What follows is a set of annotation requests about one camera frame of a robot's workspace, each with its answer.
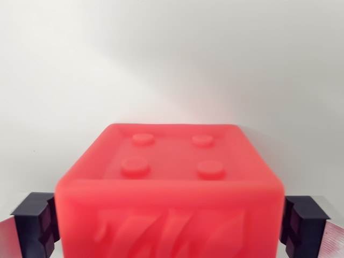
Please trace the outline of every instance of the black block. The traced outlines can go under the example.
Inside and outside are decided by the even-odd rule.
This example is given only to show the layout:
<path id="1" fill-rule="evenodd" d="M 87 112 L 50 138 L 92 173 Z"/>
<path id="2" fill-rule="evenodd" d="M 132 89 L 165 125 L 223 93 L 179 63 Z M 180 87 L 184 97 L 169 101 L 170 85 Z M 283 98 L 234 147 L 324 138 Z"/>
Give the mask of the black block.
<path id="1" fill-rule="evenodd" d="M 49 258 L 60 239 L 54 194 L 32 192 L 12 215 L 23 258 Z"/>
<path id="2" fill-rule="evenodd" d="M 330 217 L 310 196 L 286 196 L 280 241 L 290 258 L 317 258 Z"/>

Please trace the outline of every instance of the translucent plastic block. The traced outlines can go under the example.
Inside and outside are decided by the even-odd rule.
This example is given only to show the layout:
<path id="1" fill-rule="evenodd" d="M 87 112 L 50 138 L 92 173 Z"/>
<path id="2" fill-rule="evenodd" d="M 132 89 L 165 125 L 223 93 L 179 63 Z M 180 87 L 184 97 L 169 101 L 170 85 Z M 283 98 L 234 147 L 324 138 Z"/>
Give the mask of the translucent plastic block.
<path id="1" fill-rule="evenodd" d="M 284 190 L 234 125 L 110 125 L 56 187 L 65 258 L 275 258 Z"/>

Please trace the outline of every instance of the white wall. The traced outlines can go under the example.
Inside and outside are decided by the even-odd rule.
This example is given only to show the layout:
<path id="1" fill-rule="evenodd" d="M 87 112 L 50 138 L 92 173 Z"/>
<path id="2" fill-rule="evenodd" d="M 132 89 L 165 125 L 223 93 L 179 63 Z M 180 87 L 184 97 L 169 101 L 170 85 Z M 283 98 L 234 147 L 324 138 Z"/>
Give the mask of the white wall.
<path id="1" fill-rule="evenodd" d="M 110 123 L 233 123 L 288 195 L 344 213 L 343 12 L 327 0 L 0 0 L 1 198 L 53 191 Z"/>

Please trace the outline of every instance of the red box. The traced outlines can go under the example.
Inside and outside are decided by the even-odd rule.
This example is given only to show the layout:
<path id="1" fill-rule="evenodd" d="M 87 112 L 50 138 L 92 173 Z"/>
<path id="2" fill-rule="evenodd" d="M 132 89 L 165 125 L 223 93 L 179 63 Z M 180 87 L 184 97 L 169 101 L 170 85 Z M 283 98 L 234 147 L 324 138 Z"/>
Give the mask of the red box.
<path id="1" fill-rule="evenodd" d="M 65 258 L 275 258 L 284 190 L 234 125 L 110 125 L 55 193 Z"/>

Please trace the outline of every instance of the cube top face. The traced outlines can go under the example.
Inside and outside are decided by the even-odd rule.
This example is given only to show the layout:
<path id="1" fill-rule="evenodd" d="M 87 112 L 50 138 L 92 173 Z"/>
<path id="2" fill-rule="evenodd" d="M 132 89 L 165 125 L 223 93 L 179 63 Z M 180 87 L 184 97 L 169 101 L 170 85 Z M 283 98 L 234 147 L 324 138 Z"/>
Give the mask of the cube top face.
<path id="1" fill-rule="evenodd" d="M 237 126 L 109 126 L 66 176 L 70 180 L 275 181 Z"/>

